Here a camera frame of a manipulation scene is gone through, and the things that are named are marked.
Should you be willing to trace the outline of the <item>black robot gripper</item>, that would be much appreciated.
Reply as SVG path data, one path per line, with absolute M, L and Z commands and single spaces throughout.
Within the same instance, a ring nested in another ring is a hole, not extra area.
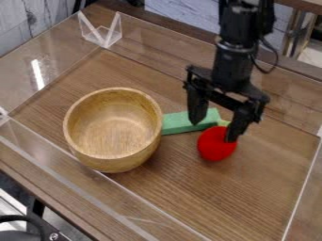
M 212 68 L 186 67 L 183 88 L 187 92 L 188 120 L 196 125 L 204 119 L 208 102 L 231 110 L 234 115 L 226 129 L 227 143 L 235 142 L 247 127 L 261 121 L 269 104 L 269 96 L 250 81 L 257 50 L 257 44 L 246 48 L 220 41 Z

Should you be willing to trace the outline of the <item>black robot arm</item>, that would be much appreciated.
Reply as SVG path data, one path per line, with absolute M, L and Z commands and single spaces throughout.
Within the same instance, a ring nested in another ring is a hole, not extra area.
M 249 126 L 262 120 L 270 97 L 250 81 L 258 68 L 258 47 L 275 22 L 274 0 L 219 0 L 220 34 L 210 69 L 186 67 L 188 120 L 199 123 L 210 103 L 233 111 L 224 142 L 238 140 Z

